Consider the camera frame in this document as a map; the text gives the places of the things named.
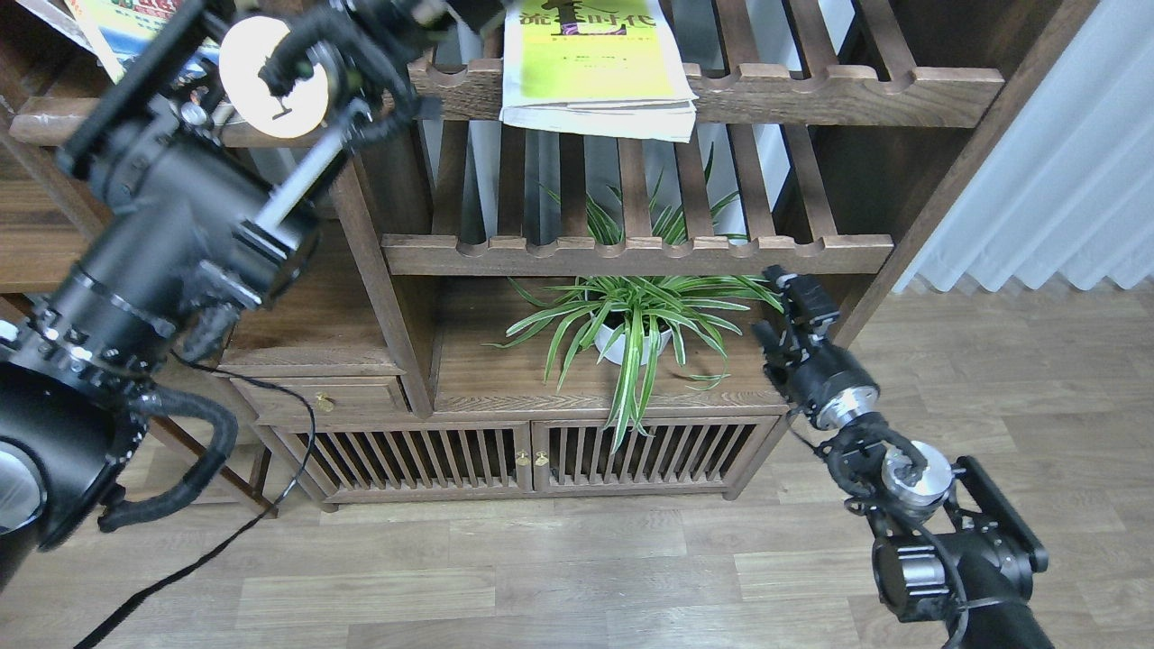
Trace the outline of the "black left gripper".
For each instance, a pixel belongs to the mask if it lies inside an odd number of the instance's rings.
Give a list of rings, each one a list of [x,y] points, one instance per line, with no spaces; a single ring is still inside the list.
[[[515,1],[510,0],[445,0],[454,18],[471,32],[489,32],[499,25]]]

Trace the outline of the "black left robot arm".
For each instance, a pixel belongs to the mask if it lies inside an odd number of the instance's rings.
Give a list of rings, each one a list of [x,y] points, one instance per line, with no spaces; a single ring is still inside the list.
[[[98,513],[103,534],[172,515],[234,452],[234,415],[156,376],[213,355],[246,311],[270,305],[319,244],[315,197],[364,147],[439,102],[409,62],[455,24],[482,32],[507,1],[325,1],[267,29],[243,79],[285,100],[319,81],[325,130],[284,182],[243,167],[213,136],[227,81],[258,12],[185,1],[57,152],[113,211],[57,290],[3,322],[3,584],[36,551]]]

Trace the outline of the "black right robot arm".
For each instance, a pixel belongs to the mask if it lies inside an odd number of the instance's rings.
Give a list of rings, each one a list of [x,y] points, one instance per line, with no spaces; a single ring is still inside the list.
[[[902,622],[939,621],[947,648],[1050,648],[1031,611],[1049,554],[977,458],[956,461],[879,415],[877,382],[829,338],[839,308],[811,275],[764,271],[784,328],[754,331],[775,390],[831,438],[814,447],[869,522],[879,599]]]

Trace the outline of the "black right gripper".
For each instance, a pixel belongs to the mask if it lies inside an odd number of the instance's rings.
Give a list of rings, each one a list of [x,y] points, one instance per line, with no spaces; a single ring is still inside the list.
[[[849,350],[824,340],[840,312],[820,281],[779,264],[766,267],[763,276],[779,294],[786,320],[784,334],[769,321],[754,323],[764,370],[775,390],[799,406],[816,430],[840,430],[876,411],[878,383]],[[823,340],[808,343],[811,338]],[[802,349],[788,351],[786,346]]]

